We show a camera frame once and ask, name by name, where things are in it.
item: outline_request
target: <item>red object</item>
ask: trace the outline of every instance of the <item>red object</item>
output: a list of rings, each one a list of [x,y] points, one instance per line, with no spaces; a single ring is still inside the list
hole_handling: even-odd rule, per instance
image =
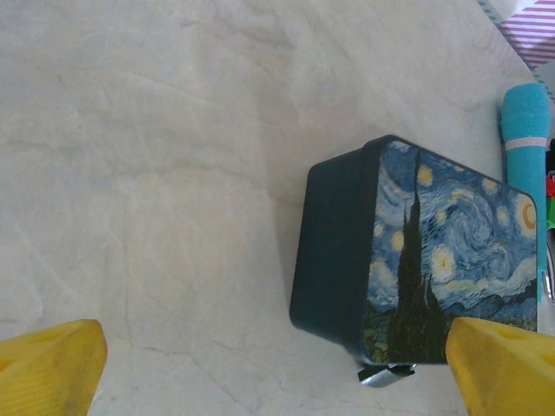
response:
[[[553,180],[552,176],[547,176],[545,178],[545,185],[547,188],[547,196],[555,198],[555,180]]]

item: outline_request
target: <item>starry night artwork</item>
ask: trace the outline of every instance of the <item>starry night artwork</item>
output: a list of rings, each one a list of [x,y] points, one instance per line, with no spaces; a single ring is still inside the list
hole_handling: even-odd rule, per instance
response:
[[[525,194],[401,141],[382,151],[363,341],[374,363],[446,362],[457,316],[536,329]]]

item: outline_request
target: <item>silver metal part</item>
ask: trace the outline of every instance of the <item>silver metal part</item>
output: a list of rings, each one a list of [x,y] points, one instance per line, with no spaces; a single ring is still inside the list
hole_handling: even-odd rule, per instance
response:
[[[358,372],[358,380],[364,386],[385,387],[414,374],[415,368],[416,364],[365,366]]]

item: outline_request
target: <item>cypress tree painting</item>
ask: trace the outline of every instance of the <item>cypress tree painting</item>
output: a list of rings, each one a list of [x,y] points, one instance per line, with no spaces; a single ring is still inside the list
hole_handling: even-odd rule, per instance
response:
[[[381,156],[363,341],[376,363],[445,362],[456,316],[536,327],[532,201],[394,141]]]

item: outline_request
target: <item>dark green box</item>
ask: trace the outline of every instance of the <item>dark green box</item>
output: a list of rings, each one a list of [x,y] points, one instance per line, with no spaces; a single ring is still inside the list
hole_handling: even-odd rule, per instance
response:
[[[456,316],[536,328],[527,195],[395,136],[310,169],[295,326],[368,363],[442,363]]]

